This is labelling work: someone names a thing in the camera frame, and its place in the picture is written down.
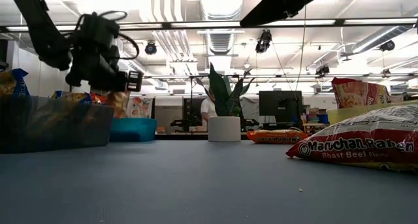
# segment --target white plant pot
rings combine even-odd
[[[241,141],[241,120],[235,116],[211,117],[208,122],[210,142]]]

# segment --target computer monitor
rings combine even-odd
[[[260,116],[275,116],[276,123],[299,122],[303,111],[301,91],[260,91]]]
[[[201,106],[206,97],[183,99],[183,120],[189,120],[190,126],[202,125]]]

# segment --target security camera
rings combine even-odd
[[[153,55],[157,52],[157,47],[155,46],[155,41],[148,41],[148,44],[145,47],[145,53],[148,55]]]
[[[261,33],[259,40],[257,41],[257,45],[255,47],[255,51],[258,54],[266,52],[267,49],[270,47],[270,42],[272,41],[272,34],[270,30],[264,30]]]
[[[389,40],[386,43],[382,44],[379,49],[384,52],[384,51],[392,51],[394,49],[394,42]]]
[[[324,65],[322,65],[322,66],[320,66],[316,69],[315,74],[319,74],[321,76],[324,76],[328,73],[329,73],[329,66],[328,66],[328,64],[324,64]]]

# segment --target green leaf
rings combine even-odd
[[[255,78],[252,78],[252,79],[249,81],[249,83],[248,83],[246,86],[244,86],[244,87],[242,88],[241,95],[244,95],[244,94],[246,94],[246,93],[247,93],[247,91],[248,91],[248,89],[249,89],[249,86],[251,85],[251,83],[252,83],[254,80],[255,80]]]
[[[243,83],[244,83],[244,79],[242,78],[235,84],[234,91],[231,93],[231,96],[229,97],[227,101],[227,106],[228,106],[230,116],[232,116],[233,110],[236,107],[240,107],[240,94],[242,92]]]
[[[231,116],[227,103],[222,99],[215,100],[215,111],[217,116]]]
[[[225,86],[227,87],[228,95],[232,93],[231,83],[229,82],[228,76],[223,77],[223,81],[225,82]]]
[[[209,82],[210,88],[215,95],[216,114],[218,116],[230,116],[228,115],[230,110],[227,106],[229,99],[227,86],[225,85],[225,81],[223,80],[222,76],[215,71],[215,68],[212,64],[210,64]]]

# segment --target white shirt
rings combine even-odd
[[[215,104],[210,100],[209,97],[202,102],[201,114],[203,112],[208,113],[209,117],[216,117],[217,116],[216,109],[215,109]],[[202,126],[206,129],[207,125],[208,125],[208,122],[206,122],[206,120],[202,119]]]

